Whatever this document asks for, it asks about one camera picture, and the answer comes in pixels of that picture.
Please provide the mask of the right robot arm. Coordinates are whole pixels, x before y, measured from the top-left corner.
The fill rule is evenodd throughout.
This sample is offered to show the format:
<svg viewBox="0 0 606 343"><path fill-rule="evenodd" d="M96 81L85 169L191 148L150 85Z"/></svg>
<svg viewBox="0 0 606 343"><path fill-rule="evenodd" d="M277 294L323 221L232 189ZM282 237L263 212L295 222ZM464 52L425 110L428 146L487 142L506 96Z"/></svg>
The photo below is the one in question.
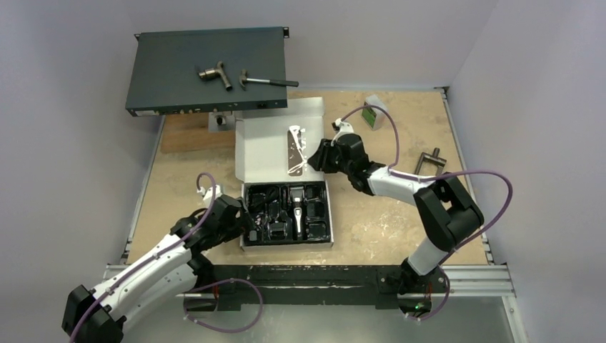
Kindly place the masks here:
<svg viewBox="0 0 606 343"><path fill-rule="evenodd" d="M393 174L387 165L369 159L357 134L345 134L335 141L322 139L307 163L317 172L343 173L361 193L416 206L425 238L402 262L399 278L412 291L426 285L440 262L485 222L456 176L422 181L411 174Z"/></svg>

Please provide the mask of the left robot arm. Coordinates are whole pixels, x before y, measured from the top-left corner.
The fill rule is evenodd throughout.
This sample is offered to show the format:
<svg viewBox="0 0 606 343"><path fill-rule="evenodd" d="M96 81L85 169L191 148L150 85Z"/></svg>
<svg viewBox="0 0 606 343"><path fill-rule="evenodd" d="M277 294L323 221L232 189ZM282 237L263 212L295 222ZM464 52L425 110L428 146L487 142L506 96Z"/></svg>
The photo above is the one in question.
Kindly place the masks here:
<svg viewBox="0 0 606 343"><path fill-rule="evenodd" d="M224 282L203 252L241 236L253 221L240 198L221 195L178 219L143 257L101 284L73 289L61 327L70 342L120 342L136 320L182 292L217 295Z"/></svg>

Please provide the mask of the small black comb guard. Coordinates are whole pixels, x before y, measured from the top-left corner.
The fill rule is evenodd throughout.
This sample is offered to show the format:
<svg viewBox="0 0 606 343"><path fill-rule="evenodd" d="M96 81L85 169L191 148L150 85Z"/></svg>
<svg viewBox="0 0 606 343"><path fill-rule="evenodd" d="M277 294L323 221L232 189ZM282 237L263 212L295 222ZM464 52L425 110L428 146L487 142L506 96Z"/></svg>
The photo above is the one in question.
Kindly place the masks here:
<svg viewBox="0 0 606 343"><path fill-rule="evenodd" d="M288 237L288 225L286 222L275 222L269 225L269 238L271 240L283 240Z"/></svg>

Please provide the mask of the white hair clipper kit box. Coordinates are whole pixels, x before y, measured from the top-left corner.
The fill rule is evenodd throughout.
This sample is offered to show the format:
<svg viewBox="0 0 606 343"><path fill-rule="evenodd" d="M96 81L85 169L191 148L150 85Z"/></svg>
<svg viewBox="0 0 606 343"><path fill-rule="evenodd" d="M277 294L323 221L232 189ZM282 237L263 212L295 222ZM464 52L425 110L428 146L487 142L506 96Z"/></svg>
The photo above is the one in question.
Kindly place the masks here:
<svg viewBox="0 0 606 343"><path fill-rule="evenodd" d="M244 119L236 125L235 173L242 190L249 183L327 182L323 173L307 163L324 138L323 98L290 99L287 107L273 110L270 116Z"/></svg>

